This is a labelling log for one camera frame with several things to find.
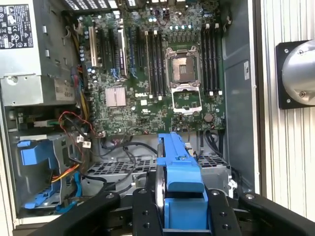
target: ribbed metal surface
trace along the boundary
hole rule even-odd
[[[267,196],[315,221],[315,108],[279,110],[275,47],[315,38],[314,0],[261,0]]]

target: metal panel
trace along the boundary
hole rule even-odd
[[[279,110],[275,47],[315,38],[314,0],[262,0],[267,197],[315,221],[315,108]]]
[[[222,39],[228,161],[243,187],[259,193],[252,0],[226,1],[233,14]]]

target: blue drive bracket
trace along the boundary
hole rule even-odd
[[[58,167],[54,154],[53,143],[50,140],[21,141],[17,144],[20,149],[22,164],[24,166],[36,165],[48,159],[49,168],[51,170]],[[41,205],[46,199],[50,198],[54,193],[60,190],[60,182],[55,182],[35,195],[29,202],[24,204],[26,209],[34,209]]]
[[[208,196],[202,181],[200,167],[189,155],[180,135],[159,134],[165,157],[158,157],[157,164],[166,169],[166,190],[181,196],[196,193],[195,198],[165,198],[164,227],[179,230],[209,229]]]

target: white label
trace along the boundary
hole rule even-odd
[[[83,148],[91,148],[91,142],[84,141],[82,144]]]
[[[250,79],[250,63],[248,61],[244,63],[244,76],[245,80]]]
[[[74,88],[70,83],[55,79],[57,101],[74,101]]]

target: chipset heatsink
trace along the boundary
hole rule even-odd
[[[105,89],[107,107],[121,107],[126,105],[126,88],[112,87]]]

